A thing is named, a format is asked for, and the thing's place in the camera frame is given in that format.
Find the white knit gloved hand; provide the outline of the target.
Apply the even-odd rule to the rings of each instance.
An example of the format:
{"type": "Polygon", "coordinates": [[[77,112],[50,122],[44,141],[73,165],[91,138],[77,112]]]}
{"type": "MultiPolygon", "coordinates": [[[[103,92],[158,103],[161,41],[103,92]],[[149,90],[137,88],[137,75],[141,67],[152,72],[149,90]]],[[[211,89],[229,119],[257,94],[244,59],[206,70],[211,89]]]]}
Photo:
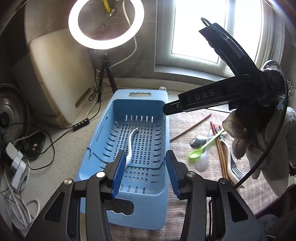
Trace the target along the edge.
{"type": "MultiPolygon", "coordinates": [[[[252,168],[268,147],[278,126],[282,110],[276,110],[267,126],[262,131],[255,131],[254,137],[247,130],[238,116],[232,112],[222,122],[224,130],[234,138],[232,152],[236,159],[247,156],[252,168]]],[[[287,108],[280,133],[265,160],[252,174],[257,179],[260,173],[277,196],[285,193],[288,187],[289,168],[295,169],[295,110],[287,108]]]]}

